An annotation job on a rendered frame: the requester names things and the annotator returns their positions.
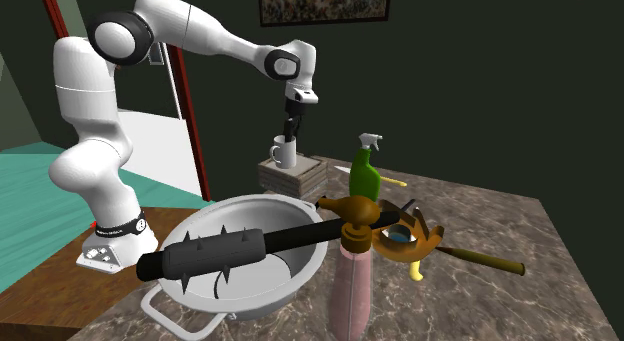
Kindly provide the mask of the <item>framed wall picture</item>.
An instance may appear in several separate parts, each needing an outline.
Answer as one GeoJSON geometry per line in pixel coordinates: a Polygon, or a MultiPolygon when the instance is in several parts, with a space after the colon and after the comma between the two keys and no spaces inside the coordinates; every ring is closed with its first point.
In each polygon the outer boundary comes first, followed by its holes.
{"type": "Polygon", "coordinates": [[[385,21],[391,0],[258,0],[264,27],[385,21]]]}

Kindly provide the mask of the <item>olive-handled tool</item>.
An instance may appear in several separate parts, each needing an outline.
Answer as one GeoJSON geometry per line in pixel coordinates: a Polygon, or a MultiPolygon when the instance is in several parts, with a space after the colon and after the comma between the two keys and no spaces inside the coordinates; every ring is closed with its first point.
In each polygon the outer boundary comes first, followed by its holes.
{"type": "Polygon", "coordinates": [[[523,263],[509,261],[502,258],[497,258],[465,249],[450,248],[450,247],[437,247],[438,251],[444,252],[448,255],[456,257],[461,260],[469,261],[476,264],[481,264],[494,269],[514,273],[523,276],[526,273],[526,268],[523,263]]]}

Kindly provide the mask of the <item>black spiked club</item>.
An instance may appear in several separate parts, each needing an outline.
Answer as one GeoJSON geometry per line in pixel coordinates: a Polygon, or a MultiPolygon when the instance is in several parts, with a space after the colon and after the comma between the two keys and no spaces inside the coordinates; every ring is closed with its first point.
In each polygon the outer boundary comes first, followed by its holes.
{"type": "MultiPolygon", "coordinates": [[[[371,228],[396,223],[399,216],[380,213],[371,228]]],[[[192,277],[230,270],[265,259],[269,254],[314,246],[340,237],[341,218],[315,221],[297,209],[280,214],[276,209],[236,210],[231,215],[197,212],[167,237],[168,243],[141,256],[136,265],[142,281],[178,280],[186,289],[192,277]]]]}

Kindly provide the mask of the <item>orange hand-shaped figure with eye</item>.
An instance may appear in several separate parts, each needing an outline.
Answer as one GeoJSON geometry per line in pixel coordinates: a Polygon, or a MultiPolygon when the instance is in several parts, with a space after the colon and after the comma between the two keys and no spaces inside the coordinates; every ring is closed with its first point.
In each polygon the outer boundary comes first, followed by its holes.
{"type": "Polygon", "coordinates": [[[408,213],[385,199],[380,199],[378,205],[384,213],[400,215],[397,223],[372,231],[372,247],[383,257],[404,263],[419,261],[441,242],[444,228],[429,230],[418,207],[408,213]]]}

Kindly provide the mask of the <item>grey wooden crate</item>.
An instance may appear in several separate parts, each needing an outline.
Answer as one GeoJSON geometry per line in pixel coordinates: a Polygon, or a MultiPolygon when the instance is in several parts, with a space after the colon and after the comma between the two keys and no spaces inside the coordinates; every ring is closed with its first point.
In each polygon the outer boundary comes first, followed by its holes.
{"type": "Polygon", "coordinates": [[[301,199],[326,185],[328,163],[325,160],[307,157],[300,153],[297,154],[296,160],[296,166],[290,169],[278,168],[271,159],[259,163],[260,186],[278,194],[301,199]]]}

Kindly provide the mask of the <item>brown wooden robot stand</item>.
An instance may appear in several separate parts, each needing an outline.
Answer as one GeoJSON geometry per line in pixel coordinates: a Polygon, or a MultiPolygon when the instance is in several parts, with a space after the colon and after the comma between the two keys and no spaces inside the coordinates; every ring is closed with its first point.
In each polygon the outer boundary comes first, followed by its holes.
{"type": "Polygon", "coordinates": [[[89,228],[0,293],[0,341],[178,341],[140,307],[153,287],[134,267],[76,264],[89,228]]]}

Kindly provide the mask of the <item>green spray bottle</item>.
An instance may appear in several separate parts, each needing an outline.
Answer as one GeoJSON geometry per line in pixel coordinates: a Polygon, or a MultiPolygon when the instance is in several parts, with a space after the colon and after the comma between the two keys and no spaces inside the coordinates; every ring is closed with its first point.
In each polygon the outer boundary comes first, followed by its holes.
{"type": "Polygon", "coordinates": [[[349,173],[349,195],[359,195],[376,202],[379,196],[381,176],[370,164],[371,148],[379,149],[378,141],[381,135],[362,133],[361,142],[349,173]]]}

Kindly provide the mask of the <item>white mug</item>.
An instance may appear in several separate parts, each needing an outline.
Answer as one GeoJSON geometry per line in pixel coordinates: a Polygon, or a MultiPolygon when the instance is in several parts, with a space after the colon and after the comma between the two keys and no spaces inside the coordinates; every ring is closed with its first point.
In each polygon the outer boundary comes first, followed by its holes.
{"type": "Polygon", "coordinates": [[[284,135],[277,135],[273,138],[273,145],[269,149],[269,156],[277,168],[290,169],[296,166],[296,138],[286,140],[284,135]]]}

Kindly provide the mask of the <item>yellow-handled knife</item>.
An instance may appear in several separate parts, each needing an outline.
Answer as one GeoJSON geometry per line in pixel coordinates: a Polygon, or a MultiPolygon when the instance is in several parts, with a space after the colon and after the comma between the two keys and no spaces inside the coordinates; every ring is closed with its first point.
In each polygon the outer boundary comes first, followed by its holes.
{"type": "MultiPolygon", "coordinates": [[[[339,166],[339,165],[334,165],[334,167],[336,169],[338,169],[339,171],[342,171],[342,172],[345,172],[345,173],[349,173],[349,174],[351,173],[351,168],[344,167],[344,166],[339,166]]],[[[407,185],[408,185],[406,182],[403,182],[403,181],[400,181],[400,180],[396,180],[396,179],[392,179],[392,178],[388,178],[388,177],[385,177],[385,176],[380,176],[380,179],[381,179],[381,181],[392,183],[392,184],[396,184],[396,185],[399,185],[401,187],[407,187],[407,185]]]]}

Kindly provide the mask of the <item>pink soap dispenser brown pump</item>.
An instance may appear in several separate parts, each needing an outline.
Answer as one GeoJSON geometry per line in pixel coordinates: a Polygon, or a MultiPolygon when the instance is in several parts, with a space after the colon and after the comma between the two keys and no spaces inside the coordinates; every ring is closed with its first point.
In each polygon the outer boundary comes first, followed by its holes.
{"type": "Polygon", "coordinates": [[[380,210],[375,202],[360,195],[320,198],[318,205],[345,221],[340,228],[328,330],[336,341],[359,341],[370,317],[371,225],[380,218],[380,210]]]}

